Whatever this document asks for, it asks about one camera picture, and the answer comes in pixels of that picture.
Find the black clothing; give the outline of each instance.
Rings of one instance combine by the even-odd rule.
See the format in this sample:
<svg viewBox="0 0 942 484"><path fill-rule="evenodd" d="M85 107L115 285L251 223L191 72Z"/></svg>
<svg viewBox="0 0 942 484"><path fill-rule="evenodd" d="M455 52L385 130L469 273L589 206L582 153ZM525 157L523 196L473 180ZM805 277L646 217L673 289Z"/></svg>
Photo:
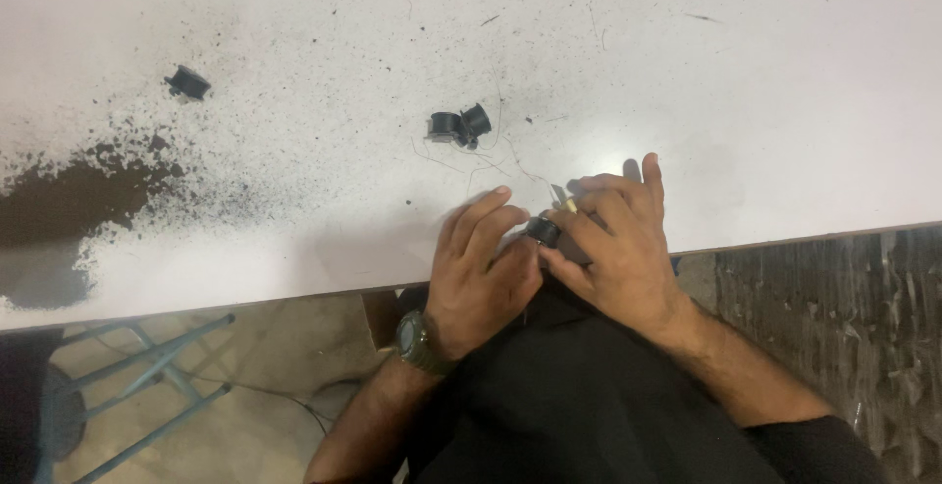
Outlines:
<svg viewBox="0 0 942 484"><path fill-rule="evenodd" d="M886 481L838 418L739 429L659 348L552 279L436 389L406 451L418 483Z"/></svg>

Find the black powder stain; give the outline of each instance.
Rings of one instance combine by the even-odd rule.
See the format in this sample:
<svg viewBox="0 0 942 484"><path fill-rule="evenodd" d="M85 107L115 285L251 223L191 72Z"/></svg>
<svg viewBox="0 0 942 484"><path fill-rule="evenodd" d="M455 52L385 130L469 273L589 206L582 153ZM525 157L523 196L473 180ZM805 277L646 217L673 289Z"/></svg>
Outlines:
<svg viewBox="0 0 942 484"><path fill-rule="evenodd" d="M184 176L177 163L124 163L120 146L101 142L55 173L51 163L38 162L8 183L0 197L0 295L25 309L84 300L88 273L75 269L82 239L101 234L108 222L132 229L152 196L172 193L165 179ZM155 135L149 149L167 146Z"/></svg>

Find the wristwatch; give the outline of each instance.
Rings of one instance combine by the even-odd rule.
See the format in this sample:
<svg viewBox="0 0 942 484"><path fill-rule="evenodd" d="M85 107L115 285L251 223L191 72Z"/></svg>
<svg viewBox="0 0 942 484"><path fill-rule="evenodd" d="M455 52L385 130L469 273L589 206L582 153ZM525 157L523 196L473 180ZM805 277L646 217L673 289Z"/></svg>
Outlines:
<svg viewBox="0 0 942 484"><path fill-rule="evenodd" d="M395 329L395 347L399 350L399 357L408 364L436 376L448 375L458 364L431 350L425 318L418 309L409 311L399 321L399 327Z"/></svg>

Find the forearm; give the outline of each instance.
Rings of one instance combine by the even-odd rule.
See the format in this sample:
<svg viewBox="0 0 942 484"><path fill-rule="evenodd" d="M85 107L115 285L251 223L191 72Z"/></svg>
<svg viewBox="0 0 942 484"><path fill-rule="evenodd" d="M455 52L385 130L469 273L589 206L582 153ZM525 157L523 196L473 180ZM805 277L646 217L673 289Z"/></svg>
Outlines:
<svg viewBox="0 0 942 484"><path fill-rule="evenodd" d="M402 440L439 378L391 357L353 397L308 464L305 483L376 477L401 462Z"/></svg>
<svg viewBox="0 0 942 484"><path fill-rule="evenodd" d="M670 332L652 340L704 382L737 425L801 422L833 413L823 398L735 329L687 296L680 302Z"/></svg>

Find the hand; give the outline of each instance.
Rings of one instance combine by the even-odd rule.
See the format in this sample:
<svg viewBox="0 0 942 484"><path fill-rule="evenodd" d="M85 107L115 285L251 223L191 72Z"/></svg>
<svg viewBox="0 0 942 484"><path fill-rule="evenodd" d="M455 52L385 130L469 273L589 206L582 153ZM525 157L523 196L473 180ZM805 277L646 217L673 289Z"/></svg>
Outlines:
<svg viewBox="0 0 942 484"><path fill-rule="evenodd" d="M500 239L529 213L505 206L501 186L445 221L431 266L425 319L432 349L450 360L465 357L513 320L543 284L536 242L522 237L494 258Z"/></svg>
<svg viewBox="0 0 942 484"><path fill-rule="evenodd" d="M609 174L583 177L579 183L589 193L576 202L578 213L548 213L592 259L588 267L566 260L559 250L540 247L540 253L553 276L577 295L660 342L689 298L677 287L667 252L664 186L655 153L644 157L642 173L644 183ZM593 213L605 227L590 219Z"/></svg>

